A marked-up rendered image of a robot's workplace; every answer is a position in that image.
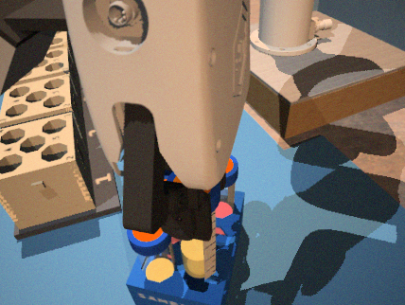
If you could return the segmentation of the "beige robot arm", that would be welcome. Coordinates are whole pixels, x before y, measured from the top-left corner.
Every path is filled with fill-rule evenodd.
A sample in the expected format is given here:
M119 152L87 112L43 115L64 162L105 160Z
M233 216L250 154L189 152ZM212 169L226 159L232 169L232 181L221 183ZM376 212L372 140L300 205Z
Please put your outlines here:
M298 56L316 46L314 33L332 28L312 17L314 0L260 0L256 50ZM68 32L62 0L0 0L0 96L41 63L57 33ZM314 20L316 19L316 20Z

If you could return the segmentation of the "light blue bench mat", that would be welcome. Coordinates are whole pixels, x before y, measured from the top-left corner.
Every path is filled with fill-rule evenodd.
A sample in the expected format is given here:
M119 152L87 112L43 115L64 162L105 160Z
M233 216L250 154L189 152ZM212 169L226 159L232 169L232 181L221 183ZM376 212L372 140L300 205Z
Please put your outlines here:
M243 221L225 305L405 305L405 208L324 136L283 150L243 109ZM0 305L135 305L121 211L16 240L0 204Z

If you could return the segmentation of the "blue tube rack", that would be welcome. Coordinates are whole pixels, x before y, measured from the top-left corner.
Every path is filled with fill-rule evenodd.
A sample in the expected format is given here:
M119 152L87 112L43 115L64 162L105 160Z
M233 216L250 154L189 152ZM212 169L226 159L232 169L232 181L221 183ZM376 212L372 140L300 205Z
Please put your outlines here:
M217 234L216 273L208 279L189 276L183 267L179 242L172 244L176 263L173 274L161 282L146 279L137 256L126 282L135 305L226 304L231 281L230 274L232 276L235 251L237 253L242 226L244 194L245 192L235 190L233 213L224 218L217 217L217 228L220 228L225 235Z

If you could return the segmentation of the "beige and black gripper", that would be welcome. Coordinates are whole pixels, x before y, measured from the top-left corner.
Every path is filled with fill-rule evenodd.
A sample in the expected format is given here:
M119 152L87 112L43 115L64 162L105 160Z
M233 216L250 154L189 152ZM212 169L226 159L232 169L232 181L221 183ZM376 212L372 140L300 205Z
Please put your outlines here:
M247 98L250 0L62 2L98 141L123 176L124 228L210 241L204 190L225 187Z

